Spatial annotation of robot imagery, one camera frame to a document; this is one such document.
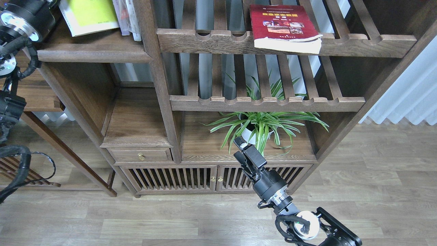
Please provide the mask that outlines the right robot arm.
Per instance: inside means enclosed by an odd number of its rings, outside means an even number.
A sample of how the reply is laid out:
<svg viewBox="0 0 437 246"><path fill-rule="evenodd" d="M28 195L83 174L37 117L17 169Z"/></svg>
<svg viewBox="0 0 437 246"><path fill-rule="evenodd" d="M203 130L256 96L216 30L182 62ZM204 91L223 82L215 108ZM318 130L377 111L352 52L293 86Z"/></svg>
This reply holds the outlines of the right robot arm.
<svg viewBox="0 0 437 246"><path fill-rule="evenodd" d="M362 240L345 227L325 209L316 212L299 210L286 193L285 180L275 171L264 168L266 160L262 154L242 137L234 139L239 151L234 153L246 177L252 182L253 190L261 198L258 208L273 208L276 214L275 226L287 243L307 246L319 230L327 237L322 246L361 246Z"/></svg>

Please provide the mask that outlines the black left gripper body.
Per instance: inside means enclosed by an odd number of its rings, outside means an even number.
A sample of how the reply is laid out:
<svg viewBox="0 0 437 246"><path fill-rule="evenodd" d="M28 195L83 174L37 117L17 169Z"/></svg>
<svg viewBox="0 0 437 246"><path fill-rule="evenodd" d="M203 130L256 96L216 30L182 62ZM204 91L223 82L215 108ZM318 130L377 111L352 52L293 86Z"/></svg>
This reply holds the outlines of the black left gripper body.
<svg viewBox="0 0 437 246"><path fill-rule="evenodd" d="M44 40L57 21L53 11L59 0L10 0L7 2L7 39Z"/></svg>

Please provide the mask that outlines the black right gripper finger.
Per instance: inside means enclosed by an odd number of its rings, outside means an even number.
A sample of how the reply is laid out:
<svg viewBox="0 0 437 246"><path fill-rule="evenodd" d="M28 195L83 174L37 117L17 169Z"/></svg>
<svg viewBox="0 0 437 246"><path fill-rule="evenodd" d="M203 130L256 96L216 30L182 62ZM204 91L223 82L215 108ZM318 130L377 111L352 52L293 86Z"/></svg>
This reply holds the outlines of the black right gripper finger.
<svg viewBox="0 0 437 246"><path fill-rule="evenodd" d="M259 159L259 154L249 152L235 152L234 157L240 163L243 172L252 183L256 183L260 179L260 169L257 163L262 161Z"/></svg>
<svg viewBox="0 0 437 246"><path fill-rule="evenodd" d="M239 149L234 153L234 157L246 173L259 173L262 167L267 164L256 146L247 143L242 137L235 138L234 144Z"/></svg>

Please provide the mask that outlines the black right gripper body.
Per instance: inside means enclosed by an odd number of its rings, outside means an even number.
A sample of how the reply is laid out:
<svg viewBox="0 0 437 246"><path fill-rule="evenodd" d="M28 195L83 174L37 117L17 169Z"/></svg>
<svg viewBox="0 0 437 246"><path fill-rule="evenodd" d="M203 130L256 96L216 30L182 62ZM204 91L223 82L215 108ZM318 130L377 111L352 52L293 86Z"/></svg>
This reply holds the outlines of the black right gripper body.
<svg viewBox="0 0 437 246"><path fill-rule="evenodd" d="M256 170L253 190L261 198L262 203L280 204L287 198L285 190L287 183L276 170L266 170L264 167Z"/></svg>

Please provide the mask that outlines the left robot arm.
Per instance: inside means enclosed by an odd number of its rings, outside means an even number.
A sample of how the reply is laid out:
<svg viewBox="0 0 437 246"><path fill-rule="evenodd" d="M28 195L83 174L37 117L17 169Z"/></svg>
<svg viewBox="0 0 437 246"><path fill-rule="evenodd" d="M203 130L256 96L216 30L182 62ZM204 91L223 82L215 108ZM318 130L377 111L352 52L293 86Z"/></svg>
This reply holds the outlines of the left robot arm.
<svg viewBox="0 0 437 246"><path fill-rule="evenodd" d="M1 6L1 143L6 142L10 130L20 120L26 106L17 95L18 82L31 75L42 62L35 42L42 42L55 26L53 13L58 0L10 0ZM30 62L26 70L17 66L16 54L26 48Z"/></svg>

